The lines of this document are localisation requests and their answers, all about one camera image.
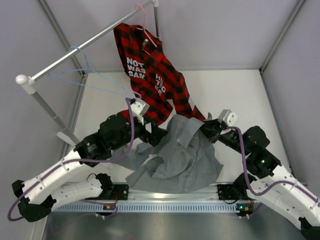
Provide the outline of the grey button shirt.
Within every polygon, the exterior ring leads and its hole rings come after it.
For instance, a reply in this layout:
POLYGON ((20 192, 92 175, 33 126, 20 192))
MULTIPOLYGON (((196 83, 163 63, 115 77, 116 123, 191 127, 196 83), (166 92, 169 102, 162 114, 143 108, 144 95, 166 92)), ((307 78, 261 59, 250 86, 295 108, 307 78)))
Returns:
POLYGON ((164 194, 200 190, 213 184, 223 169, 214 145, 200 130, 203 125, 194 117, 176 114, 157 146, 143 142, 131 151, 123 146, 110 160, 133 171, 125 179, 133 190, 164 194))

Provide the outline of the blue wire hanger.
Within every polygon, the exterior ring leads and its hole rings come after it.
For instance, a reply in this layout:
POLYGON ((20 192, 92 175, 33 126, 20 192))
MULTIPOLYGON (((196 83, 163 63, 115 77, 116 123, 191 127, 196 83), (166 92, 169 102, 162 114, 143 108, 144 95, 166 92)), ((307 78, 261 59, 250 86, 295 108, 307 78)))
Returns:
POLYGON ((98 72, 95 69, 93 69, 90 62, 88 61, 87 54, 83 49, 77 46, 71 46, 69 49, 76 50, 78 53, 82 55, 85 62, 85 67, 74 68, 74 69, 69 69, 65 71, 52 70, 47 74, 51 79, 72 84, 72 85, 77 85, 77 86, 88 88, 88 89, 93 89, 97 91, 102 91, 106 93, 123 96, 125 98, 130 98, 130 99, 142 98, 142 95, 140 93, 138 93, 135 90, 132 90, 129 86, 125 86, 123 83, 120 83, 119 81, 112 79, 111 77, 105 75, 104 73, 98 72), (118 90, 107 87, 107 85, 98 85, 98 84, 92 84, 87 82, 81 83, 80 81, 68 79, 67 76, 70 75, 71 73, 94 74, 100 77, 101 80, 103 80, 104 82, 111 83, 113 86, 117 87, 118 90))

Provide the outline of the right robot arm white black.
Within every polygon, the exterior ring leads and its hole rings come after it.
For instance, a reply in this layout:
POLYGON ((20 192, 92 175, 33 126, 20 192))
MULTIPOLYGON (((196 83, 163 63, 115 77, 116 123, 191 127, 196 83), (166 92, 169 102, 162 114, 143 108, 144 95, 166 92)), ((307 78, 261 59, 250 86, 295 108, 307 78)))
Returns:
POLYGON ((259 126, 245 132, 221 120, 205 120, 200 130, 212 142, 240 153, 243 173, 233 182, 233 194, 260 202, 291 222, 306 240, 320 238, 320 198, 299 182, 267 150, 270 140, 259 126))

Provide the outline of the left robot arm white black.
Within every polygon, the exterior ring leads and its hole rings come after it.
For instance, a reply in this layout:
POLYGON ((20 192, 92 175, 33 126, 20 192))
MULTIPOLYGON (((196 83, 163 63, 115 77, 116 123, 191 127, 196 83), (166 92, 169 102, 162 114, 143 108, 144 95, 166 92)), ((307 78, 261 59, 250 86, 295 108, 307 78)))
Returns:
POLYGON ((48 216, 55 209, 85 199, 109 199, 115 194, 111 177, 106 173, 79 183, 65 183, 100 163, 107 162, 112 152, 124 146, 131 146, 135 139, 155 147, 167 135, 167 130, 151 124, 151 130, 134 117, 127 119, 116 114, 107 118, 97 132, 79 142, 65 157, 52 167, 34 177, 12 183, 17 197, 15 206, 22 219, 32 223, 48 216))

